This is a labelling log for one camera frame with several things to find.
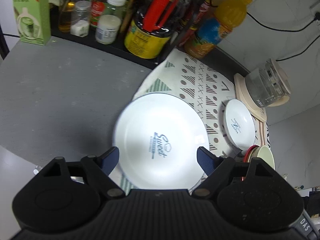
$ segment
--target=green triangle pattern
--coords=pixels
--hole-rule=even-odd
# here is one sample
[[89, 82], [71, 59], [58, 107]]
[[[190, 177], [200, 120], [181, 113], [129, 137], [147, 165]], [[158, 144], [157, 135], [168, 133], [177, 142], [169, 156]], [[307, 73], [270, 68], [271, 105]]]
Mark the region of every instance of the green triangle pattern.
[[170, 91], [170, 89], [166, 84], [164, 84], [160, 79], [156, 79], [156, 81], [146, 90], [148, 92], [158, 92], [158, 91]]
[[124, 174], [122, 174], [120, 188], [122, 188], [125, 194], [128, 195], [130, 192], [130, 189], [137, 188], [137, 187], [133, 185], [130, 181], [128, 181], [127, 178], [124, 176]]
[[175, 65], [173, 65], [172, 63], [170, 63], [169, 61], [167, 61], [167, 63], [165, 64], [164, 67], [175, 67]]

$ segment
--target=power outlet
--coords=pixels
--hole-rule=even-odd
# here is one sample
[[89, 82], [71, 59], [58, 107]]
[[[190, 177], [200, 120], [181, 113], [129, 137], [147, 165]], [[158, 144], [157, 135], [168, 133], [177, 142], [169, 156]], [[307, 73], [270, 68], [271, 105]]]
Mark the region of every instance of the power outlet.
[[[315, 16], [316, 12], [320, 13], [320, 0], [316, 1], [313, 5], [310, 6], [310, 11], [313, 17]], [[316, 24], [318, 25], [318, 28], [320, 29], [320, 21], [316, 20]]]

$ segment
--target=spice rack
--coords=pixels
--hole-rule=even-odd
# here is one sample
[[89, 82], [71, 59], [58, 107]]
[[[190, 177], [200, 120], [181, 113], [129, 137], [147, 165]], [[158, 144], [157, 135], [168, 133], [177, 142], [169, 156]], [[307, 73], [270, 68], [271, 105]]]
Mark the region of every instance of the spice rack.
[[179, 41], [184, 37], [187, 30], [191, 27], [193, 21], [196, 19], [196, 16], [199, 12], [200, 6], [204, 3], [205, 0], [193, 0], [194, 12], [191, 19], [187, 22], [187, 25], [184, 29], [179, 33], [176, 39], [169, 44], [169, 42], [163, 47], [159, 56], [154, 59], [144, 59], [137, 57], [130, 53], [126, 47], [124, 46], [124, 37], [123, 35], [118, 35], [115, 42], [109, 45], [104, 45], [96, 41], [95, 39], [95, 30], [90, 30], [88, 36], [86, 37], [78, 37], [75, 35], [71, 35], [70, 33], [63, 33], [58, 29], [58, 8], [54, 7], [50, 10], [50, 22], [51, 22], [51, 35], [54, 37], [62, 38], [68, 41], [77, 42], [95, 49], [102, 50], [104, 52], [108, 52], [110, 54], [116, 55], [118, 57], [130, 60], [134, 63], [147, 67], [153, 70], [158, 64], [163, 62], [166, 57], [170, 54], [170, 52], [176, 47]]

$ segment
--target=salt jar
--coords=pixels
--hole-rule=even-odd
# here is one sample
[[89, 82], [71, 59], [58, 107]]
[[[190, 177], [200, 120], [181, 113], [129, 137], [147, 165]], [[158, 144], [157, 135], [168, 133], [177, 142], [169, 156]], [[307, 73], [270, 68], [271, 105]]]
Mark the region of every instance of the salt jar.
[[96, 30], [96, 40], [102, 44], [115, 41], [123, 18], [126, 0], [107, 0], [107, 8], [100, 16]]
[[71, 14], [70, 33], [79, 37], [87, 36], [90, 26], [91, 3], [89, 1], [76, 2]]

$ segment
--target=black cable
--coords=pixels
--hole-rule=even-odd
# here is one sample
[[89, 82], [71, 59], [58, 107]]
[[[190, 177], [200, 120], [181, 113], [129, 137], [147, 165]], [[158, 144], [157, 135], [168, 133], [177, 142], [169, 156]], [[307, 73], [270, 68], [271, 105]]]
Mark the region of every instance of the black cable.
[[1, 25], [0, 25], [0, 57], [4, 59], [9, 53], [7, 42], [5, 41]]
[[284, 61], [284, 60], [287, 60], [287, 59], [289, 59], [289, 58], [293, 58], [293, 57], [297, 57], [297, 56], [301, 55], [301, 54], [304, 53], [307, 49], [309, 49], [310, 46], [311, 46], [319, 37], [320, 37], [320, 35], [318, 35], [318, 37], [316, 37], [316, 38], [313, 40], [313, 42], [311, 42], [311, 43], [309, 44], [309, 46], [305, 48], [304, 51], [302, 51], [302, 52], [300, 52], [300, 53], [298, 53], [298, 54], [296, 54], [296, 55], [293, 55], [293, 56], [291, 56], [291, 57], [286, 57], [286, 58], [282, 58], [282, 59], [277, 59], [276, 61]]
[[19, 37], [20, 37], [20, 36], [18, 36], [18, 35], [7, 34], [7, 33], [4, 33], [3, 35], [4, 35], [4, 36], [9, 36], [9, 37], [15, 37], [15, 38], [19, 38]]
[[303, 31], [305, 28], [307, 28], [311, 23], [313, 23], [316, 18], [314, 18], [311, 22], [309, 22], [306, 26], [304, 26], [302, 29], [299, 30], [281, 30], [281, 29], [275, 29], [275, 28], [271, 28], [268, 26], [265, 26], [264, 24], [258, 22], [258, 20], [256, 18], [254, 18], [250, 13], [247, 12], [247, 15], [249, 15], [256, 23], [260, 24], [262, 27], [265, 27], [267, 29], [273, 30], [273, 31], [278, 31], [278, 32], [289, 32], [289, 33], [297, 33], [297, 32], [301, 32]]

